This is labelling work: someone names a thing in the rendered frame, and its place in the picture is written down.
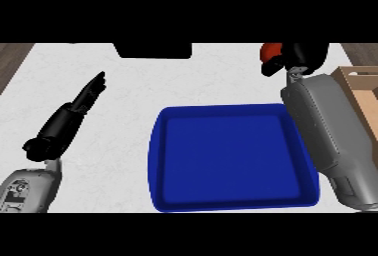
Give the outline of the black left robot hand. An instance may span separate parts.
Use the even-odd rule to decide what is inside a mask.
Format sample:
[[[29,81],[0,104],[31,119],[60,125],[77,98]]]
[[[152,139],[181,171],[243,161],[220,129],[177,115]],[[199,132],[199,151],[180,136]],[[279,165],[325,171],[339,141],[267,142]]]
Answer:
[[[105,72],[100,72],[84,86],[74,101],[66,102],[54,111],[37,137],[25,142],[22,149],[31,161],[54,160],[62,156],[105,88]]]

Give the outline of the red bell pepper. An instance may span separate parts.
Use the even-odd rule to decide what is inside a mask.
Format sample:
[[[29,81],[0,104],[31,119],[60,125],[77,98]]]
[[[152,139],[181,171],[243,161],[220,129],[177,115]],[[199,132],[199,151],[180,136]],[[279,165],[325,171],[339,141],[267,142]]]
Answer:
[[[274,56],[280,55],[282,44],[264,43],[260,48],[260,60],[266,63]]]

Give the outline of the blue tray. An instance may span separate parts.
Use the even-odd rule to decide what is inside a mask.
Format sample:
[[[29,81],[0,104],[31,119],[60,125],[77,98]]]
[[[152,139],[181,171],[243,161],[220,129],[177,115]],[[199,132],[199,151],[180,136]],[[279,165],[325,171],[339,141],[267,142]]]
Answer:
[[[164,108],[147,182],[162,212],[313,206],[319,175],[285,106]]]

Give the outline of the cardboard box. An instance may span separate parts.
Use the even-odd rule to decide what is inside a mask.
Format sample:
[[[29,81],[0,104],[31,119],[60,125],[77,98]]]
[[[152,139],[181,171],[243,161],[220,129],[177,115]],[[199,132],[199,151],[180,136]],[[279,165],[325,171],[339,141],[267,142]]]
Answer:
[[[378,140],[378,66],[339,66],[330,76],[341,85],[366,130]]]

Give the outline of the black appliance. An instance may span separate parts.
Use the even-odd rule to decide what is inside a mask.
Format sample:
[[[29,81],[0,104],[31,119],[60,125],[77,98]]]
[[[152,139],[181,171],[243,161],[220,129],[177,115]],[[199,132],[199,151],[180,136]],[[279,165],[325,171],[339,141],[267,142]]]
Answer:
[[[121,58],[189,59],[192,56],[190,43],[115,43],[113,47]]]

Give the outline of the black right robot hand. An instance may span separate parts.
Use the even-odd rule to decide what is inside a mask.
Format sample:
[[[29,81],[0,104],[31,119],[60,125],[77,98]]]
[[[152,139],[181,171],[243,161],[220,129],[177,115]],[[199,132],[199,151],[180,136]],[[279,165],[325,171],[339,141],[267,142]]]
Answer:
[[[280,44],[280,55],[266,63],[261,62],[261,74],[270,77],[285,69],[294,77],[310,75],[323,65],[329,44],[291,42]]]

